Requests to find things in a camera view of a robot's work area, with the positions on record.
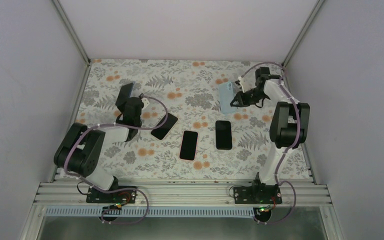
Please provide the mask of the light blue phone case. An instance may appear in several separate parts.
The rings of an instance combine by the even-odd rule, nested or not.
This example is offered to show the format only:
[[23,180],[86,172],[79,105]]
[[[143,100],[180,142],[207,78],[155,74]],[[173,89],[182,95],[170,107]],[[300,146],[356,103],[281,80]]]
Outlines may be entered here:
[[236,84],[230,81],[224,82],[218,86],[220,111],[225,115],[236,113],[238,110],[237,107],[231,106],[231,101],[235,97],[235,88]]

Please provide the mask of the black smartphone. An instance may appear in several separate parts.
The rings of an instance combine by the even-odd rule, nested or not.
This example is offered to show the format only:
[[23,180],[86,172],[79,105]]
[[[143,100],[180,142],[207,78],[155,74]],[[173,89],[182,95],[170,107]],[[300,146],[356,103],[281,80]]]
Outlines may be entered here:
[[115,101],[115,106],[119,109],[122,104],[128,99],[131,97],[131,93],[133,91],[133,88],[134,88],[134,83],[131,82],[131,83],[128,83],[128,84],[125,84],[123,85],[121,88],[120,88],[120,91],[118,93],[118,96],[117,96],[117,99]]

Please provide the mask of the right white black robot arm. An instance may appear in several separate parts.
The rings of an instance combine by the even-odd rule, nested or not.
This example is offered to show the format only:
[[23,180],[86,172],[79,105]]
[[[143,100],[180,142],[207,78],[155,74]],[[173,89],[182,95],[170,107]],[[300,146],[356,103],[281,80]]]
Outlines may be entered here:
[[257,106],[264,100],[276,104],[269,127],[272,143],[266,162],[249,187],[251,198],[258,204],[264,203],[271,196],[277,195],[282,185],[279,173],[287,158],[307,139],[310,106],[293,97],[284,83],[284,76],[272,74],[268,67],[255,71],[255,87],[245,90],[240,75],[235,84],[239,92],[230,102],[232,107],[245,108]]

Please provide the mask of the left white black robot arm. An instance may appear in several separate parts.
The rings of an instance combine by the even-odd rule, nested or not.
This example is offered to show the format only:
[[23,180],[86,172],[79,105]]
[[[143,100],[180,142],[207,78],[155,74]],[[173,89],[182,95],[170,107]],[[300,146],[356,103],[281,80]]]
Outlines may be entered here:
[[117,102],[120,115],[114,123],[95,128],[78,122],[72,124],[54,155],[54,164],[68,175],[99,188],[104,201],[114,202],[119,197],[118,179],[98,166],[102,148],[131,141],[142,126],[142,109],[149,104],[146,98],[129,97]]

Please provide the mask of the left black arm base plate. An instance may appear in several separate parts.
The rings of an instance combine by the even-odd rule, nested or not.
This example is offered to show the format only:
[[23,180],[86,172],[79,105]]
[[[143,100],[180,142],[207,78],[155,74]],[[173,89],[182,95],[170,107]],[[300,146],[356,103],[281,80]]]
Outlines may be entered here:
[[123,189],[115,193],[104,193],[90,187],[86,196],[86,202],[89,204],[134,204],[137,196],[135,186],[119,186],[117,189]]

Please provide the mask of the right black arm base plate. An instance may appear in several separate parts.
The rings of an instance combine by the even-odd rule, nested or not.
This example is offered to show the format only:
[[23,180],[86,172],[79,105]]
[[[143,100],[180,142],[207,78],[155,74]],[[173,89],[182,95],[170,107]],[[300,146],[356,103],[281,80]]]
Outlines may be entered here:
[[278,185],[265,185],[262,187],[234,186],[233,198],[237,205],[283,203]]

